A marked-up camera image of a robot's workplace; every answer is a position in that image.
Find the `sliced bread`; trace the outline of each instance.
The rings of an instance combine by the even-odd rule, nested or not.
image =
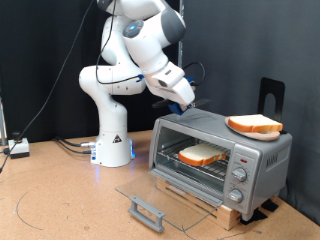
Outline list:
[[[208,165],[214,161],[226,159],[226,153],[205,143],[187,147],[178,154],[179,160],[193,166]]]
[[[241,132],[281,131],[283,125],[261,114],[230,117],[229,126]]]

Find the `wooden table surface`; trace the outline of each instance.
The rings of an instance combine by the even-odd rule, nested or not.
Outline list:
[[[163,233],[146,227],[115,188],[149,171],[151,134],[129,133],[137,157],[119,168],[93,165],[55,142],[30,144],[31,156],[9,159],[0,175],[0,239],[320,239],[319,226],[279,198],[274,213],[263,210],[267,219],[231,231],[207,219],[186,232],[166,222]]]

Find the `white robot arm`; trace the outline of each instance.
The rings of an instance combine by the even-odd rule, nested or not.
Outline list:
[[[118,167],[130,162],[130,139],[127,110],[112,95],[139,94],[147,85],[154,95],[187,106],[194,100],[194,93],[183,78],[183,70],[162,52],[185,33],[184,21],[177,12],[164,0],[97,3],[102,10],[114,14],[105,23],[101,44],[101,55],[111,66],[86,67],[79,82],[99,112],[100,132],[91,149],[91,162]]]

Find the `toasted bread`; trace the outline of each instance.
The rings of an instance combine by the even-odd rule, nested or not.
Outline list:
[[[226,159],[226,153],[208,146],[205,143],[201,143],[180,151],[178,158],[187,164],[201,166]]]
[[[241,132],[272,132],[283,128],[283,124],[261,114],[230,117],[228,125]]]

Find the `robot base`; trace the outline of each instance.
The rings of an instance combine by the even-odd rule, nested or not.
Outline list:
[[[105,167],[120,167],[131,161],[131,145],[127,130],[100,131],[95,148],[91,149],[91,163]]]

